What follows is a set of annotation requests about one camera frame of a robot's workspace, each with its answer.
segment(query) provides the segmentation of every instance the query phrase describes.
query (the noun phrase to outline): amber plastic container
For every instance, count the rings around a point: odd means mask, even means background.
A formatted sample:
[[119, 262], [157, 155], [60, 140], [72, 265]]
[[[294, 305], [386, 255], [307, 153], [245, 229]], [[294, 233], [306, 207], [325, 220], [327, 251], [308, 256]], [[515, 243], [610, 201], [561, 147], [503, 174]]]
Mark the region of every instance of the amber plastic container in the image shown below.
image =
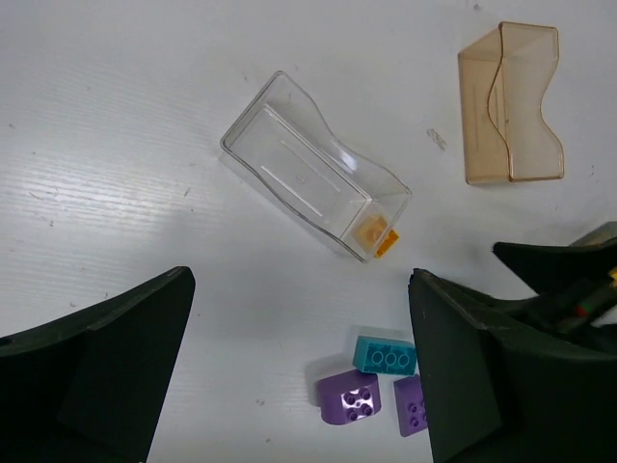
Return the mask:
[[541, 107], [558, 61], [554, 27], [513, 22], [459, 53], [468, 183], [563, 177], [563, 147]]

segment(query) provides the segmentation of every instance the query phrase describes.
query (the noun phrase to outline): teal lego brick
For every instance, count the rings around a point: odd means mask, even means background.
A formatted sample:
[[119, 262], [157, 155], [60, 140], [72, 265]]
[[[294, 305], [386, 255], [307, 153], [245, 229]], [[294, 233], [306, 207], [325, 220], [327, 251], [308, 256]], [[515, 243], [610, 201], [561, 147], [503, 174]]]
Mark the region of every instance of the teal lego brick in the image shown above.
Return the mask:
[[354, 367], [363, 373], [416, 374], [416, 348], [404, 340], [358, 336]]

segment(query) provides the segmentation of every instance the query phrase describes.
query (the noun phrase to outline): purple lego brick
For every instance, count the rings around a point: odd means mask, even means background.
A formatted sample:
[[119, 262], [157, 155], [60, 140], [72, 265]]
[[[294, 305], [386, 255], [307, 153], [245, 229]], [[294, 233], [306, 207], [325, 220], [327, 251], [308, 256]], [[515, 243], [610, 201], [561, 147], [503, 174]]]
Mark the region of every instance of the purple lego brick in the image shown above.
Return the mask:
[[379, 383], [374, 373], [356, 369], [317, 383], [321, 418], [329, 424], [347, 424], [375, 415], [382, 409]]
[[394, 381], [394, 398], [401, 436], [411, 436], [428, 427], [419, 376]]

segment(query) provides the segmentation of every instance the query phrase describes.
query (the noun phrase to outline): white surface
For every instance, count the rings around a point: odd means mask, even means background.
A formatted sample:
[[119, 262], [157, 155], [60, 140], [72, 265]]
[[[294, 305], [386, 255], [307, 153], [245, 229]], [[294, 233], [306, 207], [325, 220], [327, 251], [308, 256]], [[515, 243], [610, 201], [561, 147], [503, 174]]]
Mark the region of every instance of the white surface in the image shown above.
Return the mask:
[[[306, 372], [359, 326], [408, 331], [413, 267], [525, 296], [496, 240], [568, 244], [617, 212], [617, 4], [477, 3], [2, 0], [0, 336], [189, 265], [150, 462], [431, 461], [427, 433], [398, 435], [390, 378], [379, 415], [331, 427]], [[502, 19], [559, 29], [544, 113], [563, 180], [464, 182], [456, 54]], [[218, 162], [277, 69], [414, 191], [384, 259], [332, 254]]]

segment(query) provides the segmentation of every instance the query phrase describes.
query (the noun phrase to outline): clear plastic container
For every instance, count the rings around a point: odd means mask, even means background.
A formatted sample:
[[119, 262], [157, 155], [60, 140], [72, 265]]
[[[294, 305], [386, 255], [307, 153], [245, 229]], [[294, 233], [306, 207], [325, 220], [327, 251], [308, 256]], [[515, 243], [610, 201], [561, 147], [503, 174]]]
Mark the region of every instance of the clear plastic container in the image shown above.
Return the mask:
[[563, 148], [542, 117], [558, 61], [554, 27], [513, 22], [459, 53], [468, 183], [563, 177]]
[[411, 197], [392, 172], [338, 141], [315, 102], [281, 71], [221, 146], [259, 180], [255, 188], [361, 261], [375, 256]]

